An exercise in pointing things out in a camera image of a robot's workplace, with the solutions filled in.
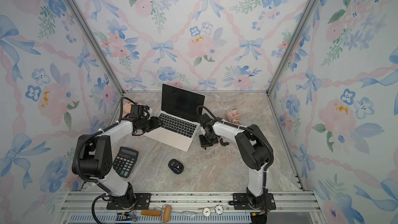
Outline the black mouse battery cover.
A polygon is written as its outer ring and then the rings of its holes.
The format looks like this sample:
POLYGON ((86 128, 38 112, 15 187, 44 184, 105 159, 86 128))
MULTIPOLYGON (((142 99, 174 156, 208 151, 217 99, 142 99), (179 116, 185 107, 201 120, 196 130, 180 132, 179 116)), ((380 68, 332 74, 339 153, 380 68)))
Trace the black mouse battery cover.
POLYGON ((219 139, 219 143, 220 143, 221 146, 228 146, 230 144, 229 142, 224 142, 223 138, 219 139))

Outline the silver laptop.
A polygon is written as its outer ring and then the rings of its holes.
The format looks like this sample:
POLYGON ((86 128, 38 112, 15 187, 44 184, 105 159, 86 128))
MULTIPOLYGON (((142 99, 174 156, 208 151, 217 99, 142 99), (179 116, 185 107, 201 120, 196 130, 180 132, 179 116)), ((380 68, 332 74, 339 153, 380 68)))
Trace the silver laptop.
POLYGON ((203 94, 163 84, 158 114, 162 125, 145 136, 187 152, 200 128, 196 108, 205 99, 203 94))

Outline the black wireless mouse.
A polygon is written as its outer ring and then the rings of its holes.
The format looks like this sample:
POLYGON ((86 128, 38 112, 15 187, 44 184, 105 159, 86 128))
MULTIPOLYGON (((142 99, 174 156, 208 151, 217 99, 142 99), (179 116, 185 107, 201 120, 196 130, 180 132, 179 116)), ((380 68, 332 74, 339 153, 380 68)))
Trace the black wireless mouse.
POLYGON ((184 170, 184 165, 176 159, 171 159, 168 163, 169 168, 173 173, 179 175, 184 170))

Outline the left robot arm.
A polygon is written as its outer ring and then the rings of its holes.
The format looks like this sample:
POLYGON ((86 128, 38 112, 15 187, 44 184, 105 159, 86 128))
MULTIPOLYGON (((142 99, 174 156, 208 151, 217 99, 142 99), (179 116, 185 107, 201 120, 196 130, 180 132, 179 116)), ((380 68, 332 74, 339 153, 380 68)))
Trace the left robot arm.
POLYGON ((72 171, 87 183, 94 183, 104 192, 103 198, 118 207, 128 209, 135 204, 131 183, 113 168, 112 142, 128 134, 140 135, 162 126, 163 122, 149 114, 149 106, 133 104, 128 114, 120 110, 119 119, 96 133, 78 138, 72 171))

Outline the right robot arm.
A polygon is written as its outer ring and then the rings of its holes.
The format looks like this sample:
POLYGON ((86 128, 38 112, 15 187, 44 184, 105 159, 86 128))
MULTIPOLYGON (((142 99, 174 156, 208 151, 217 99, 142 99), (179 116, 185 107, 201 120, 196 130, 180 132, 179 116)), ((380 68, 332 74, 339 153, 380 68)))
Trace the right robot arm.
POLYGON ((207 114, 199 117, 199 123, 203 131, 199 136, 203 149, 217 143, 228 146, 229 143, 222 138, 236 142, 240 156, 249 169, 249 183, 243 205, 247 204, 252 209, 266 208, 266 174, 274 162, 274 152, 260 128, 255 124, 248 127, 236 125, 207 114))

